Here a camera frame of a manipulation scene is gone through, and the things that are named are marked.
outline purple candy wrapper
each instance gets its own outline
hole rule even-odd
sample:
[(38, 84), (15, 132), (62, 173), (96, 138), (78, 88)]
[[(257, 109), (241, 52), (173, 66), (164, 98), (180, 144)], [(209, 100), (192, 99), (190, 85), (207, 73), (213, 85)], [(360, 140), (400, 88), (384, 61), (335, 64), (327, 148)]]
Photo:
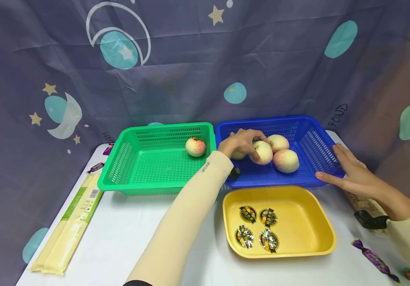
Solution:
[(391, 274), (391, 272), (389, 271), (389, 267), (386, 265), (386, 263), (383, 262), (383, 260), (380, 259), (373, 251), (371, 251), (370, 249), (365, 248), (364, 245), (362, 244), (362, 241), (360, 241), (359, 239), (356, 239), (355, 241), (353, 241), (353, 243), (351, 245), (358, 248), (358, 249), (360, 249), (362, 251), (362, 254), (370, 262), (372, 262), (372, 264), (375, 265), (375, 267), (381, 273), (388, 275), (392, 280), (396, 281), (397, 283), (400, 283), (399, 278), (397, 276), (395, 276), (394, 274)]
[(106, 150), (103, 151), (103, 155), (108, 156), (111, 153), (111, 150), (113, 149), (114, 143), (108, 144), (108, 147), (106, 147)]
[(105, 165), (105, 163), (98, 163), (97, 165), (90, 168), (90, 170), (87, 171), (87, 174), (90, 174), (90, 173), (98, 171), (99, 169), (102, 169), (104, 165)]

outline star print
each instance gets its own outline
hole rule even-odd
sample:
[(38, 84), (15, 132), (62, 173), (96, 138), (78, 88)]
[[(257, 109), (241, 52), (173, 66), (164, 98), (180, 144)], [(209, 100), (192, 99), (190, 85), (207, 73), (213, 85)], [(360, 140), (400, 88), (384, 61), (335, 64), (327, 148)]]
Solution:
[(43, 91), (45, 91), (48, 95), (51, 95), (52, 93), (57, 93), (55, 90), (56, 85), (49, 85), (45, 84), (45, 88), (43, 88)]
[(79, 137), (77, 135), (74, 136), (73, 140), (74, 140), (75, 145), (81, 143), (81, 137)]
[(29, 115), (30, 118), (32, 118), (32, 124), (38, 124), (39, 126), (41, 126), (41, 120), (43, 120), (41, 117), (39, 117), (36, 112), (33, 113), (33, 115)]
[(133, 51), (130, 50), (129, 48), (127, 48), (126, 45), (124, 45), (124, 47), (119, 52), (122, 55), (122, 57), (124, 58), (124, 60), (127, 60), (128, 58), (130, 60), (133, 60)]
[(213, 26), (217, 24), (217, 22), (224, 23), (222, 20), (222, 13), (224, 12), (224, 9), (219, 10), (216, 8), (216, 5), (213, 6), (213, 13), (208, 15), (211, 19), (213, 19)]

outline green plastic basket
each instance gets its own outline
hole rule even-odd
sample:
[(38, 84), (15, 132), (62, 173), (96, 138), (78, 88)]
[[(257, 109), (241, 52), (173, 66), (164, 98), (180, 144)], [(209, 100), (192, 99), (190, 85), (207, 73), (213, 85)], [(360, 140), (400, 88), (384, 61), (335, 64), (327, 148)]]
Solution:
[[(191, 137), (205, 142), (203, 156), (187, 154), (185, 145)], [(178, 193), (213, 150), (216, 140), (207, 122), (131, 127), (115, 142), (98, 187), (127, 195)]]

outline hand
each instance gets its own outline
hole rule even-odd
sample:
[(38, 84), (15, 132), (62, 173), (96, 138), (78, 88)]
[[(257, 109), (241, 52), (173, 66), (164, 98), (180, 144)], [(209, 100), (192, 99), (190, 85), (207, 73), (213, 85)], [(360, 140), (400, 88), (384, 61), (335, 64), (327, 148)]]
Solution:
[(334, 184), (358, 196), (376, 200), (391, 220), (406, 220), (410, 217), (410, 199), (388, 183), (372, 174), (364, 163), (353, 153), (338, 143), (332, 146), (335, 156), (346, 172), (338, 178), (323, 172), (316, 172), (316, 178)]
[(260, 156), (257, 154), (256, 148), (253, 146), (253, 141), (259, 140), (258, 138), (268, 143), (268, 140), (262, 131), (240, 129), (237, 133), (232, 132), (228, 138), (222, 141), (219, 144), (218, 151), (228, 158), (232, 157), (234, 151), (238, 151), (243, 154), (249, 154), (254, 160), (259, 160)]
[(334, 184), (350, 193), (370, 199), (377, 199), (380, 196), (386, 196), (397, 191), (394, 187), (372, 174), (364, 163), (357, 160), (353, 153), (340, 143), (332, 146), (332, 150), (346, 172), (346, 177), (338, 178), (323, 172), (316, 172), (315, 175), (318, 180)]

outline black clip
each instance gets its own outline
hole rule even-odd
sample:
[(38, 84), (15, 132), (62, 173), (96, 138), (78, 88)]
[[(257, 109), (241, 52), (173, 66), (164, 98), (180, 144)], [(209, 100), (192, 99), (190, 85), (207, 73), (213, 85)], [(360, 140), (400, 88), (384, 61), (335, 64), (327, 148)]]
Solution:
[(356, 220), (367, 229), (385, 229), (388, 216), (372, 217), (367, 211), (356, 211), (354, 213)]
[(231, 171), (231, 174), (229, 175), (229, 177), (232, 179), (232, 180), (237, 180), (238, 179), (238, 177), (240, 177), (240, 174), (241, 174), (241, 172), (240, 172), (240, 169), (239, 168), (233, 168), (232, 169), (232, 171)]

